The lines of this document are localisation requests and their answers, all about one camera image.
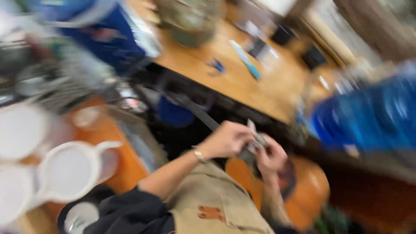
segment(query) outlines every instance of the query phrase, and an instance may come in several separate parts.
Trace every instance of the wooden desk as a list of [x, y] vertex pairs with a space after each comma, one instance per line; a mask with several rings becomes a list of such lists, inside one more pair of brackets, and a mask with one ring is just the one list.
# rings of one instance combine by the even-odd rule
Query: wooden desk
[[[143, 20], [147, 19], [149, 10], [143, 7], [142, 1], [127, 0], [127, 2]], [[251, 62], [262, 74], [261, 81], [257, 81], [228, 42], [235, 40], [242, 45], [249, 39], [249, 35], [231, 23], [220, 21], [215, 38], [199, 49], [182, 47], [173, 41], [168, 30], [159, 29], [152, 23], [148, 24], [163, 46], [162, 55], [155, 60], [155, 63], [283, 123], [289, 123], [293, 118], [303, 85], [309, 76], [306, 65], [300, 59], [301, 52], [310, 44], [310, 39], [307, 37], [301, 36], [301, 41], [294, 42], [286, 48], [267, 40], [278, 52], [280, 59], [273, 68], [267, 69], [250, 57]], [[214, 68], [206, 65], [206, 62], [211, 62], [214, 58], [224, 64], [227, 73], [217, 77], [208, 74]], [[329, 64], [317, 73], [328, 77], [330, 69], [334, 67], [336, 67], [335, 63], [329, 60]], [[319, 83], [311, 89], [311, 99], [314, 101], [329, 95], [330, 93]]]

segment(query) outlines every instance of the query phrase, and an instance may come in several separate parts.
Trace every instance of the person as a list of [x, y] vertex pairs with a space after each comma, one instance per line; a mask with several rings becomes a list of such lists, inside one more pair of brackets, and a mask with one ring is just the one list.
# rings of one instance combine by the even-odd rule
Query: person
[[268, 148], [256, 154], [264, 181], [261, 213], [246, 190], [211, 162], [232, 157], [254, 141], [246, 126], [226, 121], [137, 187], [101, 202], [100, 218], [84, 234], [297, 233], [278, 185], [277, 172], [287, 155], [271, 137], [264, 138]]

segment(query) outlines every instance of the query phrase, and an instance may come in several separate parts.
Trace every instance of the bottle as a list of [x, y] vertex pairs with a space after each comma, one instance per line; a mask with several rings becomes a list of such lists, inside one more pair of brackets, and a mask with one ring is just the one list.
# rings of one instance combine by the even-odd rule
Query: bottle
[[365, 89], [331, 97], [312, 114], [328, 146], [361, 151], [416, 148], [416, 74], [399, 74]]

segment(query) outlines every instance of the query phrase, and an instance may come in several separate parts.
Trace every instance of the black sleeve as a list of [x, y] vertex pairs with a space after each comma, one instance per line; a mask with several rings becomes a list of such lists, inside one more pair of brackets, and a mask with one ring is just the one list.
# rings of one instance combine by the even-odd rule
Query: black sleeve
[[161, 234], [174, 230], [173, 217], [156, 196], [136, 187], [104, 200], [100, 218], [84, 234]]

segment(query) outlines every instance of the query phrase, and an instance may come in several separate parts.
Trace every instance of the acoustic guitar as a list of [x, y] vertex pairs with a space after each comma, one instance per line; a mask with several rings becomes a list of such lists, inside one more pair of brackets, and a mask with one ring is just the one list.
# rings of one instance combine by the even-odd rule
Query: acoustic guitar
[[[225, 172], [250, 193], [260, 211], [263, 182], [255, 178], [253, 169], [243, 160], [233, 157], [227, 161]], [[280, 192], [293, 226], [300, 232], [307, 231], [329, 199], [329, 184], [325, 173], [312, 161], [291, 156], [279, 173], [279, 179]]]

